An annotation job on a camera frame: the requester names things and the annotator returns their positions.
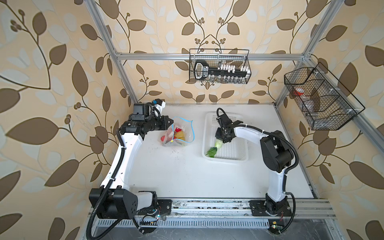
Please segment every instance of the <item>wire mesh basket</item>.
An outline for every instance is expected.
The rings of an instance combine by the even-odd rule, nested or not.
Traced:
[[[189,81],[247,84],[251,77],[249,50],[189,50]]]
[[[331,74],[327,75],[329,78],[335,79],[337,86],[328,81],[327,73]],[[365,109],[322,63],[285,74],[284,84],[312,130],[339,130]]]

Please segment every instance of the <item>wallpaper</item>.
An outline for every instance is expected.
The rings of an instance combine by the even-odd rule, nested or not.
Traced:
[[[167,103],[271,103],[283,88],[283,75],[294,67],[292,61],[250,61],[248,84],[221,84],[189,79],[186,61],[123,63],[139,101],[156,96]]]
[[[80,1],[0,0],[0,22],[0,239],[73,240],[128,96]]]
[[[123,53],[181,53],[182,48],[301,53],[327,0],[96,0]]]
[[[383,131],[384,2],[346,0],[317,45],[328,66]],[[330,200],[351,240],[384,239],[384,157],[353,122],[338,131],[311,131],[287,96],[280,111],[321,198]]]

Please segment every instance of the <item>black mounting plate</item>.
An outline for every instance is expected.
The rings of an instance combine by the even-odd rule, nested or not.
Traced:
[[[158,199],[157,205],[160,207],[160,215],[169,215],[172,208],[172,200],[170,199]],[[153,212],[152,207],[145,207],[140,209],[137,215],[147,215]]]
[[[265,212],[264,203],[265,203],[265,200],[249,201],[249,206],[252,211],[252,216],[254,217],[270,217],[271,216]],[[291,211],[291,208],[289,207],[288,201],[284,203],[283,207],[281,208],[281,211],[283,212],[284,217],[292,216],[292,211]]]

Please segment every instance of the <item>white perforated tray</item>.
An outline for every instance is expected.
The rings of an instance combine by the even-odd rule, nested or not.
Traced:
[[[227,116],[232,120],[242,120],[241,115],[227,113]],[[247,141],[243,138],[235,137],[231,142],[224,143],[223,146],[217,151],[215,157],[207,157],[207,151],[215,146],[216,130],[219,124],[216,120],[215,113],[207,113],[205,116],[204,134],[203,134],[203,148],[202,155],[205,159],[221,162],[245,162],[248,160],[248,146]]]

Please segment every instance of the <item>gray floor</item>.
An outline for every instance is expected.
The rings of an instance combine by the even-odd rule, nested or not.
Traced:
[[[99,235],[106,228],[99,228]],[[287,231],[276,236],[267,229],[230,228],[159,228],[152,233],[141,235],[136,228],[115,227],[103,239],[141,240],[332,240],[327,225],[322,222],[303,220],[293,222]]]

